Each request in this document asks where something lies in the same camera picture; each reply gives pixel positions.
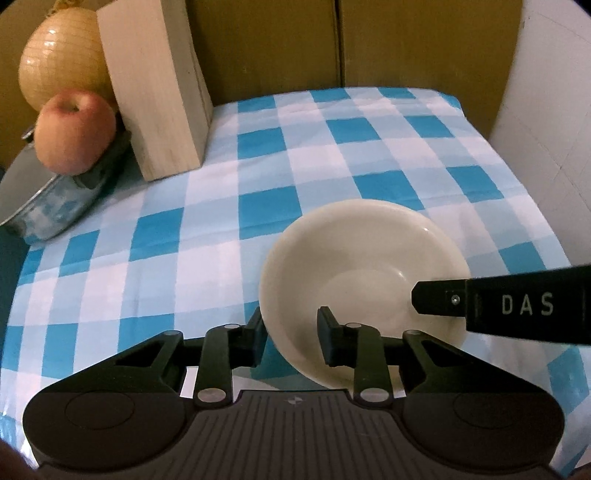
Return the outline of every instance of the white panel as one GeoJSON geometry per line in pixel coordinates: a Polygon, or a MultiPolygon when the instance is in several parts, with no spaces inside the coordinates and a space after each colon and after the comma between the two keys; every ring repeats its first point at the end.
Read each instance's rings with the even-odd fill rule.
{"type": "Polygon", "coordinates": [[[504,104],[562,165],[591,104],[591,44],[540,14],[524,19],[504,104]]]}
{"type": "Polygon", "coordinates": [[[591,43],[591,17],[573,0],[526,0],[525,9],[568,28],[591,43]]]}
{"type": "Polygon", "coordinates": [[[591,212],[561,171],[540,209],[573,265],[591,263],[591,212]]]}
{"type": "Polygon", "coordinates": [[[539,204],[559,167],[512,111],[507,106],[501,107],[490,142],[539,204]]]}
{"type": "Polygon", "coordinates": [[[583,127],[574,142],[563,164],[566,176],[581,190],[587,205],[591,205],[589,193],[591,193],[591,108],[587,113],[583,127]]]}

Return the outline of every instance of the wooden block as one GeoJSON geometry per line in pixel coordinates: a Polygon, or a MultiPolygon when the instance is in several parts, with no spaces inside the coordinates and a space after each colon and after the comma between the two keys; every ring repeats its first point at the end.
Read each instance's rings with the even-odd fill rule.
{"type": "Polygon", "coordinates": [[[200,167],[213,107],[184,0],[115,0],[97,15],[113,91],[144,179],[200,167]]]}

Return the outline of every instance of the black handle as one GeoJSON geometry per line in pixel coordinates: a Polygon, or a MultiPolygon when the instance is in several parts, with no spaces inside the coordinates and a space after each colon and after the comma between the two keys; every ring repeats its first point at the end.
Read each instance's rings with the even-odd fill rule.
{"type": "Polygon", "coordinates": [[[418,282],[416,311],[466,318],[470,332],[591,345],[591,265],[528,274],[418,282]]]}

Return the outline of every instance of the screw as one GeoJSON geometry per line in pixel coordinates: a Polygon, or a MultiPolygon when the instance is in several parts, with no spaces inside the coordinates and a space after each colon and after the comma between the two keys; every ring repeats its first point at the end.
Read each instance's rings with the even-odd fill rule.
{"type": "Polygon", "coordinates": [[[390,394],[383,388],[366,388],[359,394],[359,396],[366,402],[381,403],[386,401],[390,397],[390,394]]]}
{"type": "Polygon", "coordinates": [[[226,392],[221,388],[204,388],[199,391],[197,398],[204,403],[217,403],[226,398],[226,392]]]}

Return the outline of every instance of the metal pot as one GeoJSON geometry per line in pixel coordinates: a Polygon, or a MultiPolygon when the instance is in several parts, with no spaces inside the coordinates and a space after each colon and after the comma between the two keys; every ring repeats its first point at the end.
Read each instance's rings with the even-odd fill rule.
{"type": "Polygon", "coordinates": [[[131,134],[121,126],[99,161],[74,176],[53,173],[35,153],[34,127],[23,135],[27,146],[0,181],[0,227],[32,245],[62,233],[92,205],[129,150],[131,134]]]}

